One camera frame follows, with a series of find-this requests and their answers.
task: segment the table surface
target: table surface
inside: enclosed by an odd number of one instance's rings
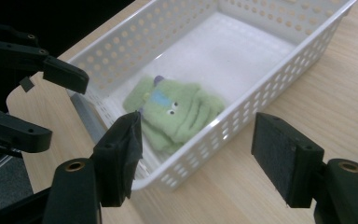
[[[68,60],[149,1],[138,0],[67,50]],[[30,91],[7,97],[11,115],[53,131],[50,150],[23,153],[34,192],[48,188],[61,163],[89,157],[93,143],[65,89],[32,77]],[[288,121],[325,149],[324,161],[358,162],[358,2],[324,56],[264,111]],[[251,123],[174,192],[134,191],[103,223],[314,223],[311,209],[292,209],[251,155]]]

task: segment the basket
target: basket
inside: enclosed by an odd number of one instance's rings
[[[69,63],[110,127],[141,77],[198,82],[226,109],[174,154],[144,141],[132,189],[176,189],[324,53],[354,0],[155,0]]]

